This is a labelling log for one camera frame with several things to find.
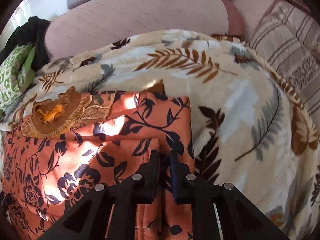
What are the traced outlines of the orange black floral garment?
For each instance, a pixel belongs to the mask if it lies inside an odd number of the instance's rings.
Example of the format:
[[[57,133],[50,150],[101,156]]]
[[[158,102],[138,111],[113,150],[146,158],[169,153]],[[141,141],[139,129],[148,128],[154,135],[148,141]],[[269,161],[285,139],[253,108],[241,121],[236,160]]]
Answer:
[[[192,239],[190,205],[174,202],[169,154],[194,169],[190,100],[151,92],[77,93],[33,104],[4,135],[3,192],[17,239],[37,239],[95,185],[118,185],[161,158],[154,202],[139,205],[135,239]]]

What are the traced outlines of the cream leaf-pattern fleece blanket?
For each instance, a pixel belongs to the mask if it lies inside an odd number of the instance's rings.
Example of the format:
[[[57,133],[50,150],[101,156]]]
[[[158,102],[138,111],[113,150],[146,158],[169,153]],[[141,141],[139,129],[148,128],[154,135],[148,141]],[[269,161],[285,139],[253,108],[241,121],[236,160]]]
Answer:
[[[210,185],[233,184],[287,239],[309,239],[319,224],[317,128],[295,90],[253,49],[163,30],[46,64],[1,121],[1,180],[5,133],[32,114],[35,102],[71,88],[188,97],[191,173]],[[12,197],[4,196],[1,230],[17,239],[8,213]]]

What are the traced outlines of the green white patterned pillow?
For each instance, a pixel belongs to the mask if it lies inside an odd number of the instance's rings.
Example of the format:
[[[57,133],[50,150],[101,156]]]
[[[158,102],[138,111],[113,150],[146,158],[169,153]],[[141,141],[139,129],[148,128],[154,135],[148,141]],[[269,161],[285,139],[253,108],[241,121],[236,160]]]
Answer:
[[[34,57],[35,46],[16,46],[1,64],[1,112],[6,111],[32,83]]]

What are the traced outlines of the pink bedsheet mattress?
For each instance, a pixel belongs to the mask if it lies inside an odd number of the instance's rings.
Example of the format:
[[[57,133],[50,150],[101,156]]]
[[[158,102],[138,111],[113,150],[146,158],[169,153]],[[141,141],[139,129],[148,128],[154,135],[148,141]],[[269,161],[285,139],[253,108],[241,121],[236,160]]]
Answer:
[[[51,60],[165,29],[249,39],[279,0],[91,0],[59,16],[44,44]]]

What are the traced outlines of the striped beige pillow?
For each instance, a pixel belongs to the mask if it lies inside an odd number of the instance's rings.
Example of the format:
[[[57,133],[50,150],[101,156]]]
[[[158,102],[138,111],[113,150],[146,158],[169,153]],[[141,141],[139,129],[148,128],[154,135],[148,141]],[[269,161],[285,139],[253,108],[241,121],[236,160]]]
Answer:
[[[249,45],[298,93],[319,125],[319,24],[287,1],[260,21]]]

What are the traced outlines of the black cloth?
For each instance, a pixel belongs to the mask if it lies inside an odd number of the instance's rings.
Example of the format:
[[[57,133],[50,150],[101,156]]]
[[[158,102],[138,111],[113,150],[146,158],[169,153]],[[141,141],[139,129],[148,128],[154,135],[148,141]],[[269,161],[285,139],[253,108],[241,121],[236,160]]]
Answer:
[[[44,45],[46,31],[50,21],[40,19],[37,16],[30,17],[24,25],[15,29],[9,37],[7,44],[1,51],[1,63],[9,56],[16,46],[31,44],[35,47],[35,57],[31,64],[34,71],[40,70],[49,62],[49,55]]]

